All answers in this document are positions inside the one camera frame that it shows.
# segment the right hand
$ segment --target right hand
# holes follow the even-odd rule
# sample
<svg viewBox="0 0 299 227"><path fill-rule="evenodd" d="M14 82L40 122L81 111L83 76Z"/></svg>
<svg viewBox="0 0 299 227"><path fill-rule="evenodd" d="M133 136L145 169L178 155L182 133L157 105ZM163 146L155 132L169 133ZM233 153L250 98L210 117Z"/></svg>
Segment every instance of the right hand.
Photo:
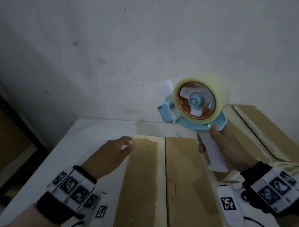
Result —
<svg viewBox="0 0 299 227"><path fill-rule="evenodd" d="M217 143L220 152L224 158L235 170L244 171L258 163L258 160L249 154L239 143L233 133L227 126L219 131L217 125L213 125L210 128L210 135ZM199 141L198 151L200 153L205 152L205 146L201 141L199 134L197 134Z"/></svg>

